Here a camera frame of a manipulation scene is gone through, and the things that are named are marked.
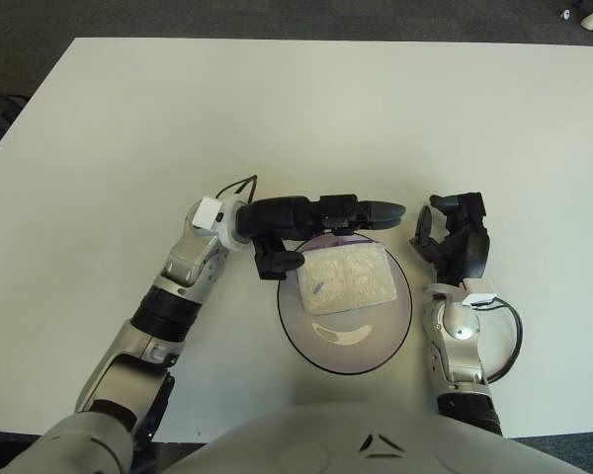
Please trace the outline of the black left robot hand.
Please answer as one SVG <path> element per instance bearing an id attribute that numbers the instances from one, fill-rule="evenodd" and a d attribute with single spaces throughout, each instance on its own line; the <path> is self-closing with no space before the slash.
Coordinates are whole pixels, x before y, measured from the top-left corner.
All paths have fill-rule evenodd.
<path id="1" fill-rule="evenodd" d="M 306 242 L 331 233 L 352 235 L 360 230 L 384 230 L 397 226 L 405 213 L 401 204 L 358 200 L 355 195 L 274 197 L 254 201 L 236 213 L 236 233 L 249 239 L 262 280 L 284 280 L 300 268 L 304 256 L 289 251 L 284 242 Z"/>

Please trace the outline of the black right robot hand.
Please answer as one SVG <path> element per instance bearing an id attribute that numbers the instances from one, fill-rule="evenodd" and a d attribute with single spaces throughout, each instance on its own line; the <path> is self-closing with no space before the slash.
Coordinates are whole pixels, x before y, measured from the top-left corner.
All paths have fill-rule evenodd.
<path id="1" fill-rule="evenodd" d="M 482 194 L 431 195 L 429 201 L 419 213 L 412 248 L 433 266 L 437 283 L 458 286 L 466 278 L 481 278 L 490 248 Z M 448 235 L 441 242 L 431 236 L 431 209 L 446 217 Z"/>

